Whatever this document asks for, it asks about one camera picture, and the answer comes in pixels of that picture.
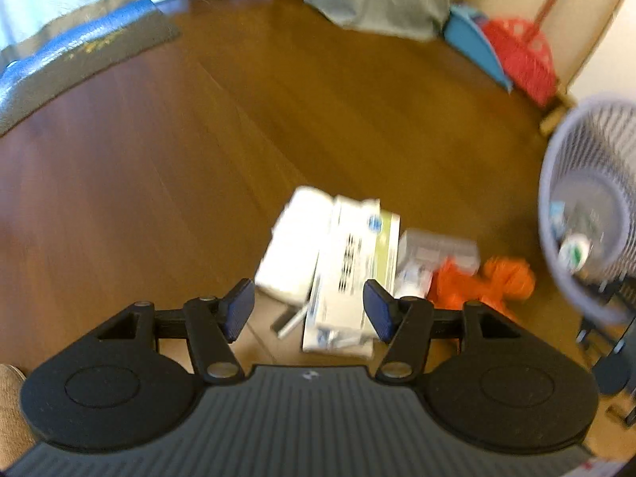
beige fabric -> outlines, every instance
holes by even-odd
[[[0,470],[11,466],[33,443],[33,435],[20,412],[18,397],[24,375],[0,365]]]

blue circle logo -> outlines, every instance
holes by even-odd
[[[382,231],[382,217],[379,215],[372,215],[367,222],[369,229],[376,235]]]

orange toy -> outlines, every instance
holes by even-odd
[[[461,310],[466,301],[476,299],[516,321],[504,298],[528,299],[534,291],[534,274],[525,260],[490,258],[483,266],[485,278],[466,274],[452,259],[435,271],[427,299],[437,308]]]

laundry basket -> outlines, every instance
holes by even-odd
[[[636,102],[593,98],[571,111],[550,140],[539,182],[541,248],[557,287],[597,324],[630,321],[634,312],[604,306],[559,265],[551,201],[565,202],[566,211],[580,203],[597,214],[603,240],[594,280],[636,275]]]

red broom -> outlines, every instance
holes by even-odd
[[[534,22],[512,17],[491,19],[481,25],[505,73],[540,106],[545,106],[557,90],[552,53],[539,30],[556,2],[546,0]]]

